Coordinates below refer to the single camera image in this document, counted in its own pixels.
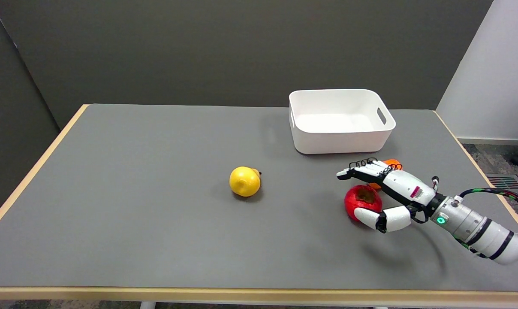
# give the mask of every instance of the white wall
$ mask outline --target white wall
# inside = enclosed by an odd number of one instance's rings
[[[464,139],[518,140],[518,0],[495,0],[436,109]]]

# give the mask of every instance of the red apple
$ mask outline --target red apple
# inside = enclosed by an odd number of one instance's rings
[[[345,209],[349,216],[359,221],[355,216],[355,209],[361,207],[375,212],[381,212],[383,203],[377,191],[370,186],[354,186],[345,195]]]

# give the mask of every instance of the gray wall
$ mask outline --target gray wall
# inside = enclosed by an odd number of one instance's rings
[[[369,88],[435,109],[492,0],[0,0],[59,125],[81,104],[287,106]]]
[[[57,135],[57,126],[0,23],[0,206]]]

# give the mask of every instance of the gray table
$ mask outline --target gray table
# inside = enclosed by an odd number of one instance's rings
[[[373,156],[436,174],[445,194],[486,186],[434,112],[391,113]],[[287,108],[84,106],[0,210],[0,298],[518,306],[518,263],[475,257],[433,223],[382,234],[349,220],[359,181],[335,173],[369,156],[298,153]],[[228,187],[237,166],[263,173],[247,200]],[[465,202],[518,231],[498,197]]]

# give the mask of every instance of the carpet floor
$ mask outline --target carpet floor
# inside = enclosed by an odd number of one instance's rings
[[[473,145],[465,144],[465,149],[471,154],[485,173],[516,174],[518,166],[508,162],[508,159],[518,153],[518,146]],[[0,301],[0,309],[139,309],[141,303],[132,301],[77,301],[77,300],[17,300]],[[294,306],[252,306],[252,305],[199,305],[188,303],[157,303],[157,309],[299,309]],[[307,309],[336,307],[306,307]]]

